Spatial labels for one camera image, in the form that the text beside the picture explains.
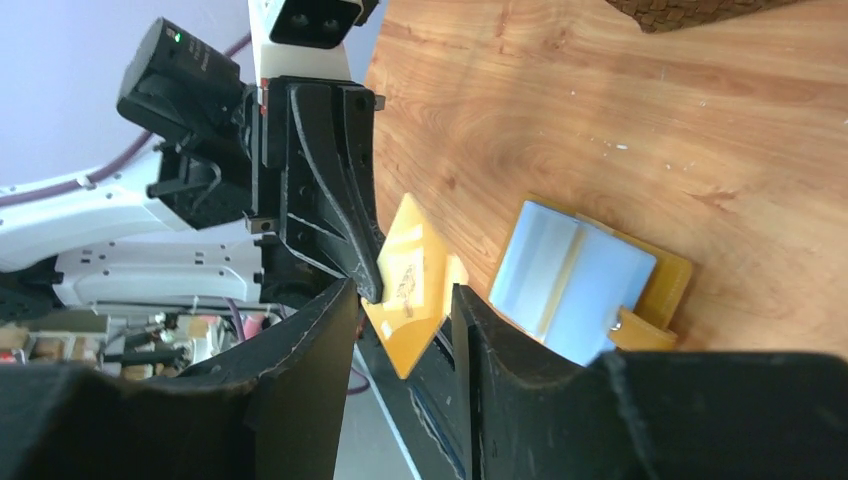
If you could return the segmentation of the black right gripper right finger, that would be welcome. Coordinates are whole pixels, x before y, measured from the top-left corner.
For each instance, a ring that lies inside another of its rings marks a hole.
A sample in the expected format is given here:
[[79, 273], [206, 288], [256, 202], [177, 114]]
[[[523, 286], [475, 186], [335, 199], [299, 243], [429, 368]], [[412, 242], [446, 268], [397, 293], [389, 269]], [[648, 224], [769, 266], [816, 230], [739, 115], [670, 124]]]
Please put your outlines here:
[[847, 364], [804, 352], [607, 352], [581, 367], [452, 292], [470, 479], [843, 479]]

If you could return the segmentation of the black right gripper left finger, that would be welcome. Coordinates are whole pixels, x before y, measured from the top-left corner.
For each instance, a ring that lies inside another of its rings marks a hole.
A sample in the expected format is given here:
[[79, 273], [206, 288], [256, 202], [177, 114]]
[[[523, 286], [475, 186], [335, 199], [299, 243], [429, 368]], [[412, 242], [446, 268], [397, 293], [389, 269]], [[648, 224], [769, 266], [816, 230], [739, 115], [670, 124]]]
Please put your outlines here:
[[5, 479], [330, 479], [358, 295], [339, 280], [288, 320], [175, 377], [76, 363], [1, 369]]

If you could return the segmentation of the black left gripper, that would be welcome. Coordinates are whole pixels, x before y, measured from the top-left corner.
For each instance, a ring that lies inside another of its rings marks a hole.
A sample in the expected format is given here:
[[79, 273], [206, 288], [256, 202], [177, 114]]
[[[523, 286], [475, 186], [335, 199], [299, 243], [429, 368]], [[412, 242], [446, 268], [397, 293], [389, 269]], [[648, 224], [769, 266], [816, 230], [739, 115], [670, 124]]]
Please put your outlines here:
[[148, 198], [204, 230], [243, 220], [296, 257], [382, 299], [373, 91], [352, 81], [265, 79], [174, 22], [153, 21], [116, 108], [160, 137]]

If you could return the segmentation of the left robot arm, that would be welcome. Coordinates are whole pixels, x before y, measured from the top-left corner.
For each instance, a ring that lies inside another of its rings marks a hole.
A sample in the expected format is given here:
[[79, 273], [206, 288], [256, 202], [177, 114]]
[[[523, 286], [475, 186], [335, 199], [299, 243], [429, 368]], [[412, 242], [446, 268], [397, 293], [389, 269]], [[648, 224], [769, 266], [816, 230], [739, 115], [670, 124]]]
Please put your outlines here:
[[248, 84], [231, 57], [156, 19], [117, 109], [159, 143], [59, 195], [2, 197], [3, 314], [300, 309], [346, 278], [379, 301], [377, 98], [343, 45], [365, 20], [345, 1], [254, 13]]

